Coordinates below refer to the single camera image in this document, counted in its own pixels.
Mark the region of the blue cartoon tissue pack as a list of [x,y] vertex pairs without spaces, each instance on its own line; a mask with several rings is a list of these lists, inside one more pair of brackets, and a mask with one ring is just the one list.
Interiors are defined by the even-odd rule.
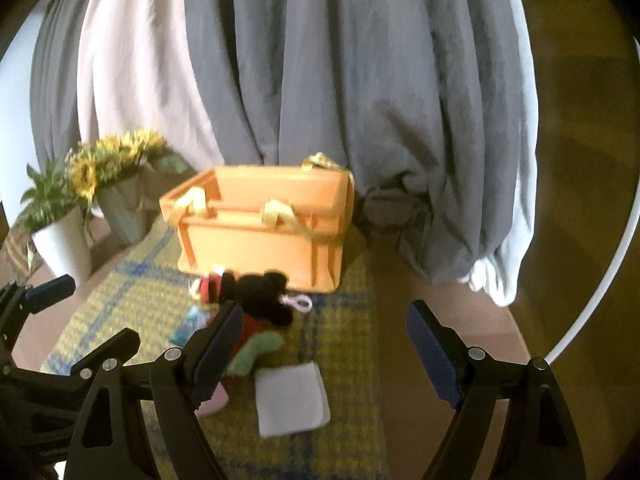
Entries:
[[177,328],[169,337],[169,343],[172,346],[183,348],[189,339],[197,330],[205,328],[212,319],[212,312],[202,309],[198,306],[190,307],[189,311]]

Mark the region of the pink soft pouch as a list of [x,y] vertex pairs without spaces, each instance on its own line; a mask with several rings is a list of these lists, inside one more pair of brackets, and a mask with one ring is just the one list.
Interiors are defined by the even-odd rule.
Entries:
[[213,415],[222,410],[229,402],[229,396],[227,390],[223,384],[216,385],[212,397],[200,404],[195,411],[195,415],[198,417],[205,417]]

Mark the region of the green fuzzy soft toy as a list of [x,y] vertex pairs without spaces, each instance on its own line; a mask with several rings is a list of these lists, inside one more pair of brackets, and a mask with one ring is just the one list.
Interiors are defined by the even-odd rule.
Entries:
[[261,356],[279,350],[283,344],[283,337],[271,330],[250,336],[235,353],[224,374],[233,378],[248,376]]

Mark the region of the black mouse plush toy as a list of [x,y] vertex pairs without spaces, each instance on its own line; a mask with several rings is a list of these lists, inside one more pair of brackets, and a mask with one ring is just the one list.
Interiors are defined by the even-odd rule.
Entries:
[[279,271],[244,274],[239,278],[230,271],[209,273],[196,278],[189,292],[193,299],[209,306],[235,302],[251,318],[277,327],[289,326],[294,311],[309,313],[314,307],[309,296],[288,293],[288,277]]

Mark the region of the white cloth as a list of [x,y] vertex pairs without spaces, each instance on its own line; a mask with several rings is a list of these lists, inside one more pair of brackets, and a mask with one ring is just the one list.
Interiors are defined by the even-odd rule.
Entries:
[[326,388],[316,362],[255,372],[258,430],[263,438],[315,430],[331,419]]

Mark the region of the woven rattan basket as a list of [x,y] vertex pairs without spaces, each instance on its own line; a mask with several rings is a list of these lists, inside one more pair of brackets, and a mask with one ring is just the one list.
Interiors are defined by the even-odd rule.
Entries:
[[21,214],[1,245],[0,282],[25,285],[40,266],[43,258],[37,252],[32,236],[24,226]]

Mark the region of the yellow blue plaid mat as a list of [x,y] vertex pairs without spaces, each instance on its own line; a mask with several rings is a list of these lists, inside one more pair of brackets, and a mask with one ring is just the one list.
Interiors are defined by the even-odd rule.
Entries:
[[[66,375],[73,364],[125,327],[141,339],[134,362],[155,360],[192,304],[191,275],[180,272],[177,235],[163,220],[93,289],[42,364]],[[312,298],[282,330],[282,349],[262,367],[318,364],[330,420],[319,429],[264,439],[258,432],[252,378],[224,383],[229,404],[201,427],[231,479],[385,479],[388,467],[380,408],[376,312],[367,244],[350,229],[341,285]]]

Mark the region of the white plant pot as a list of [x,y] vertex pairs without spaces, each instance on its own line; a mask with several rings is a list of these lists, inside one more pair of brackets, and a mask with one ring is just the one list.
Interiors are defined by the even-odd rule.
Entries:
[[32,240],[56,278],[68,274],[77,286],[90,278],[91,252],[78,206],[62,219],[32,234]]

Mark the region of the green leafy plant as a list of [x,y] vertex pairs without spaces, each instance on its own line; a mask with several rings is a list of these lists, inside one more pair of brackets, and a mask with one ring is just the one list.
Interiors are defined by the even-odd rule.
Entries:
[[79,205],[79,198],[66,176],[64,159],[55,158],[39,172],[26,166],[32,185],[24,192],[21,203],[23,226],[29,234],[62,220]]

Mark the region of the grey ribbed vase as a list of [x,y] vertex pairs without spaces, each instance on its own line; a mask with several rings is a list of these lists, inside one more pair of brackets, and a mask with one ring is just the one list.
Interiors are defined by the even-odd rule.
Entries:
[[111,231],[122,244],[137,244],[145,237],[146,211],[138,174],[102,188],[96,199]]

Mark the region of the yellow artificial sunflower bouquet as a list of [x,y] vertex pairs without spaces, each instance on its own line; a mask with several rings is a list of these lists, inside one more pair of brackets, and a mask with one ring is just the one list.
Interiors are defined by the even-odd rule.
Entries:
[[136,176],[145,166],[163,174],[184,174],[191,166],[155,130],[140,128],[79,142],[65,156],[70,188],[92,203],[104,188]]

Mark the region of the orange plastic storage crate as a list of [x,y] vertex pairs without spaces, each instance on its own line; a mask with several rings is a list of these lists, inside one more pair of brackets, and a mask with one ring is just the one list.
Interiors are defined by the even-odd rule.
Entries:
[[181,271],[279,271],[300,292],[334,292],[352,223],[355,178],[317,153],[298,166],[219,166],[165,193],[160,212]]

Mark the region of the white sheer curtain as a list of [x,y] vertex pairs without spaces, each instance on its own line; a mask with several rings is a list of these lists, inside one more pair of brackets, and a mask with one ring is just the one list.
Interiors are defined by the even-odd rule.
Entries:
[[224,161],[196,84],[184,0],[89,0],[77,110],[85,142],[147,128],[196,170]]

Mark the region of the grey curtain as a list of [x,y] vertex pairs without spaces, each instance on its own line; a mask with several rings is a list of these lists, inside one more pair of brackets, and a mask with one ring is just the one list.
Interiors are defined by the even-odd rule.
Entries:
[[[89,0],[50,0],[30,120],[40,162],[81,140]],[[356,220],[435,283],[513,299],[533,239],[537,92],[522,0],[184,0],[221,165],[352,170]]]

